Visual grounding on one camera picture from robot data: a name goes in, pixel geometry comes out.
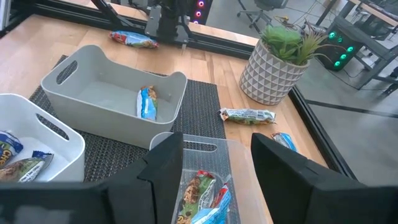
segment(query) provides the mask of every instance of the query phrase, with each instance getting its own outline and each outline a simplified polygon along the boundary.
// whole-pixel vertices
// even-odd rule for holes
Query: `wooden tabletop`
[[[122,10],[132,12],[130,8]],[[257,41],[252,37],[202,25],[190,24],[190,27],[194,27],[193,30],[197,32],[253,45]],[[277,124],[273,125],[245,126],[225,122],[226,137],[241,142],[249,151],[253,132],[266,136],[276,132],[289,133],[299,153],[326,167],[325,160],[288,96],[277,106],[265,106],[251,100],[240,90],[238,83],[246,60],[191,48],[182,50],[165,44],[161,44],[158,49],[135,49],[112,41],[108,34],[108,30],[30,16],[0,39],[0,91],[28,98],[62,55],[71,55],[84,45],[95,44],[117,63],[155,73],[181,71],[189,79],[215,84],[221,107],[267,109],[275,112]],[[258,184],[252,196],[263,198]],[[244,201],[244,197],[238,198],[238,203],[239,201]],[[262,205],[268,222],[272,223],[264,200]]]
[[[359,3],[361,3],[360,0],[349,0],[349,1],[351,1],[351,2],[354,3],[354,4],[359,4]],[[381,11],[378,11],[377,9],[372,8],[371,6],[368,6],[368,5],[365,4],[365,3],[363,3],[363,4],[361,5],[361,7],[362,7],[363,9],[365,9],[366,11],[368,11],[369,13],[375,15],[376,17],[378,17],[378,18],[384,20],[384,22],[386,22],[386,23],[388,23],[388,24],[390,24],[390,25],[392,25],[392,26],[394,26],[394,27],[395,27],[395,26],[398,26],[398,21],[396,21],[395,19],[393,19],[393,18],[391,18],[391,17],[389,17],[389,16],[386,16],[386,15],[383,14]]]

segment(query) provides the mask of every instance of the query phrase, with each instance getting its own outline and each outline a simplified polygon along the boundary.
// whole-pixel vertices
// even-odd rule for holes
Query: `green leaves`
[[[303,36],[296,30],[286,29],[282,26],[267,26],[261,35],[261,40],[268,50],[279,59],[294,65],[305,65],[314,56],[326,57],[326,55],[315,53],[320,47],[334,46],[321,45],[327,36],[316,33],[309,23],[307,26],[308,32]]]

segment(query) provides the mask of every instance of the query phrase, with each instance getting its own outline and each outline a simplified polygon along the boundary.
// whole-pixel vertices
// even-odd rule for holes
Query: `green light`
[[[333,38],[335,38],[336,37],[336,33],[335,32],[331,32],[330,34],[329,34],[329,39],[333,39]]]

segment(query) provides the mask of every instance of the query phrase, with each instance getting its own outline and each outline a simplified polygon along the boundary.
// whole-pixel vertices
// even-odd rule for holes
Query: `plant pot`
[[[239,85],[253,100],[265,105],[277,105],[304,74],[310,62],[298,66],[272,55],[261,40],[243,70]]]

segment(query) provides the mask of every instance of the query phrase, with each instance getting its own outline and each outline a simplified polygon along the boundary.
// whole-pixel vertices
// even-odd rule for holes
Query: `clear plastic bin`
[[[150,142],[149,149],[156,147],[171,134],[156,135]],[[225,139],[189,134],[184,134],[183,139],[183,171],[172,223],[176,223],[178,205],[198,170],[211,172],[216,177],[215,194],[227,181],[233,199],[226,223],[267,223],[266,205],[249,149],[236,141]]]

